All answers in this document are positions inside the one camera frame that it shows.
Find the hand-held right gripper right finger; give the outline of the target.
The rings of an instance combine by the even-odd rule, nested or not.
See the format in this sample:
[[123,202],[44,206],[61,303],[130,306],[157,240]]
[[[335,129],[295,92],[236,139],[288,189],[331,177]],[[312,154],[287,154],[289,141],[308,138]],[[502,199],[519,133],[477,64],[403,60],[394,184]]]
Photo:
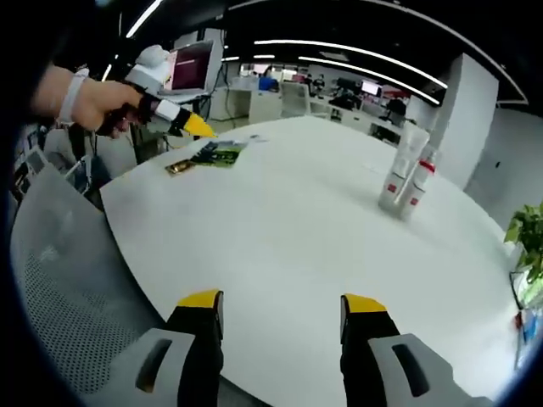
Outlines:
[[451,365],[401,334],[377,300],[341,296],[340,370],[348,406],[491,406],[456,384]]

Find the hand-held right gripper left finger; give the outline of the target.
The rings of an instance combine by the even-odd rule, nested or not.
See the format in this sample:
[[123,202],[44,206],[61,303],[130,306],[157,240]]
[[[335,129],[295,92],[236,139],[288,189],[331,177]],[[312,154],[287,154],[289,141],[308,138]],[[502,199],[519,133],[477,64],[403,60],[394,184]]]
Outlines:
[[216,406],[224,357],[224,292],[180,299],[164,328],[145,332],[116,356],[86,406]]

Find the person's left hand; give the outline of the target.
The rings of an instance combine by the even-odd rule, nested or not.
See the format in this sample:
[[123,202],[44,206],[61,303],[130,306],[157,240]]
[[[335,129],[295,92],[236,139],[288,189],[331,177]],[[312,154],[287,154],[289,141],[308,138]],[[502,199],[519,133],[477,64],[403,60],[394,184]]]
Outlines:
[[89,131],[97,131],[112,111],[125,104],[137,108],[142,94],[118,81],[82,82],[71,112],[71,119]]

